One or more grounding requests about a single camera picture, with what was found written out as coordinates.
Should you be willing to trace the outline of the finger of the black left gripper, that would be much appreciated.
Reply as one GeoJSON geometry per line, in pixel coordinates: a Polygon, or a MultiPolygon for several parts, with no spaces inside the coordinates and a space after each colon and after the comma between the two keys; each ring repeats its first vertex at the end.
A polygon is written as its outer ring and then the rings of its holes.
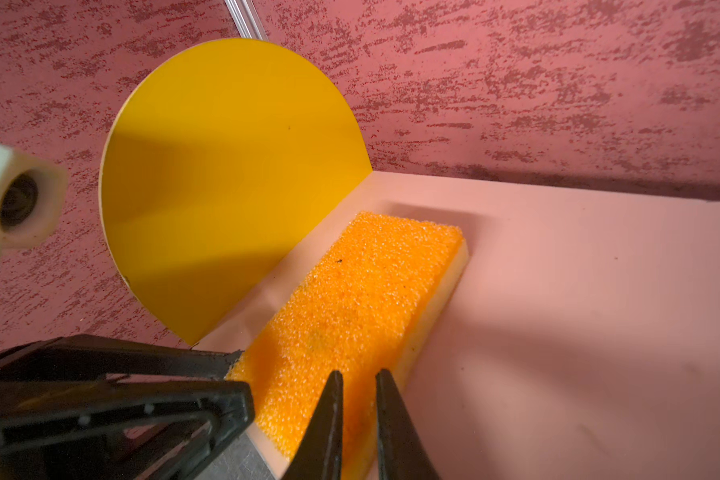
{"type": "Polygon", "coordinates": [[[237,353],[92,335],[0,352],[0,479],[193,479],[253,422],[237,353]]]}

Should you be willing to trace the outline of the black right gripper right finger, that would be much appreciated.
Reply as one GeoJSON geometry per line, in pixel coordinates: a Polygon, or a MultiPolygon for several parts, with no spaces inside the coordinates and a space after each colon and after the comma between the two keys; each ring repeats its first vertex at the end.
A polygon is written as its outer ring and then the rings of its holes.
{"type": "Polygon", "coordinates": [[[388,369],[376,375],[376,407],[379,478],[440,479],[388,369]]]}

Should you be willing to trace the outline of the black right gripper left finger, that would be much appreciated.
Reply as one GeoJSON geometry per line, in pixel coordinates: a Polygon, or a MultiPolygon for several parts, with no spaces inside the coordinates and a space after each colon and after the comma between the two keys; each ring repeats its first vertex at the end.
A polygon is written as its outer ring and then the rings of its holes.
{"type": "Polygon", "coordinates": [[[343,377],[334,370],[327,378],[302,441],[282,480],[339,480],[342,447],[343,377]]]}

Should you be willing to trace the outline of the orange sponge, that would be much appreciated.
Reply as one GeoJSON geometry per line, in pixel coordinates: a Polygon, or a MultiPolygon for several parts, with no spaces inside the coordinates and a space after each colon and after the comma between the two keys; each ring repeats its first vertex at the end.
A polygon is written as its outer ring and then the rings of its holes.
{"type": "Polygon", "coordinates": [[[375,377],[399,386],[468,261],[460,228],[359,213],[229,370],[247,383],[255,421],[293,458],[328,376],[344,383],[341,475],[365,478],[376,456],[375,377]]]}

